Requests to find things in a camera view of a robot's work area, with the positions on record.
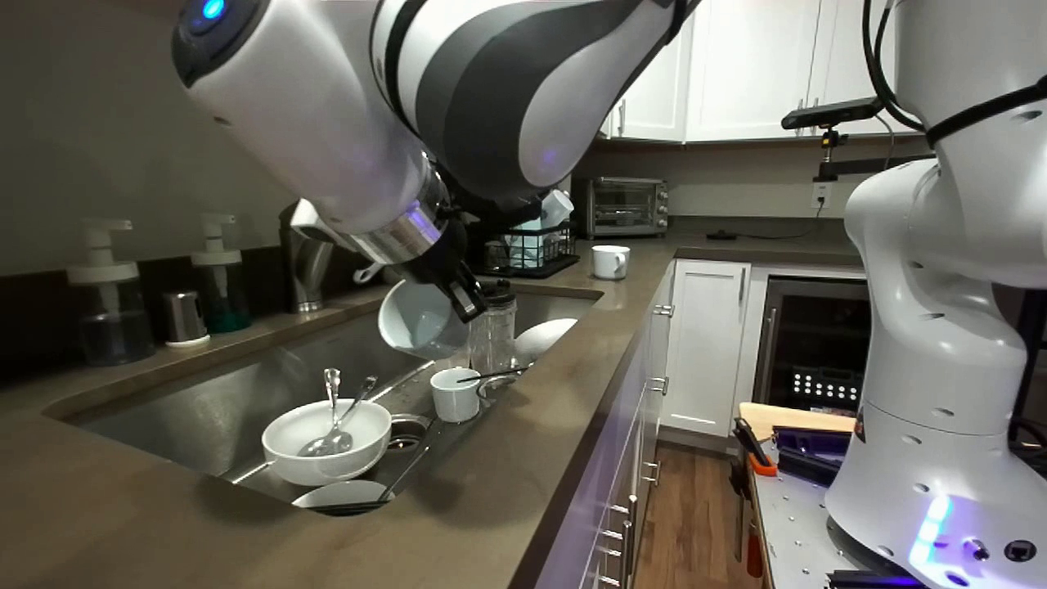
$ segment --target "cabinet door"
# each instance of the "cabinet door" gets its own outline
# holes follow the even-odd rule
[[[880,24],[880,9],[887,0],[874,0],[874,28]],[[867,76],[864,48],[861,48],[861,0],[820,0],[819,15],[819,44],[813,63],[813,95],[807,106],[874,97],[874,81]],[[884,76],[896,81],[896,18],[891,18],[884,33]],[[852,122],[840,123],[843,134],[887,134],[884,122]]]
[[[598,127],[601,139],[620,139],[626,130],[626,100],[620,100]]]
[[[683,24],[621,97],[621,138],[630,139],[683,139],[690,97],[690,44],[694,24]]]
[[[639,443],[634,443],[634,466],[632,466],[632,495],[639,499],[639,515],[634,520],[644,520],[647,510],[647,495],[650,483],[659,480],[659,459],[656,459],[656,444],[659,444],[659,418],[662,418],[662,402],[669,396],[669,328],[675,317],[675,269],[666,273],[666,277],[659,282],[656,302],[647,307],[647,323],[644,323],[644,402],[643,402],[643,414],[639,414]]]
[[[704,0],[690,18],[690,138],[794,138],[781,119],[807,97],[819,0]]]
[[[729,434],[751,265],[679,261],[662,425]]]

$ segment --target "white bowl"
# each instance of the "white bowl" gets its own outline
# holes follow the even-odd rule
[[[439,359],[466,347],[468,328],[436,286],[396,282],[380,307],[380,335],[393,349]]]
[[[547,352],[550,347],[558,347],[558,341],[561,341],[571,328],[575,328],[572,317],[543,319],[543,323],[526,328],[526,331],[515,341],[521,362],[535,362],[540,352]]]
[[[393,414],[380,402],[364,400],[340,427],[353,434],[348,451],[334,454],[299,454],[309,443],[326,434],[332,427],[332,402],[299,405],[262,431],[266,459],[271,462],[270,470],[292,483],[326,483],[336,479],[357,479],[373,469],[391,448]]]

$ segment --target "white cup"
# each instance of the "white cup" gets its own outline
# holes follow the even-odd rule
[[[468,421],[480,411],[480,378],[468,378],[468,377],[480,377],[480,374],[468,366],[433,374],[429,378],[433,405],[443,421]]]
[[[393,349],[439,359],[466,349],[468,328],[436,286],[396,282],[380,307],[380,335]]]
[[[630,245],[594,245],[594,274],[621,282],[630,274]]]

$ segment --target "appliance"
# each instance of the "appliance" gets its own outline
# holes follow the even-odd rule
[[[584,235],[669,232],[669,191],[659,177],[581,177],[572,197]]]
[[[771,274],[757,402],[855,411],[870,347],[870,295],[859,277]]]

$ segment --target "kitchen counter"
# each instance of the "kitchen counter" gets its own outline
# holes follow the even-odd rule
[[[512,587],[540,564],[572,495],[606,394],[669,261],[781,255],[707,240],[632,241],[626,282],[594,282],[587,257],[543,287],[596,290],[594,311],[436,469],[391,506],[336,520],[230,486],[173,462],[99,437],[57,414],[158,383],[223,374],[253,352],[320,335],[380,302],[380,287],[319,317],[271,317],[208,349],[69,374],[0,394],[0,570],[8,587]],[[824,245],[794,253],[840,257]]]

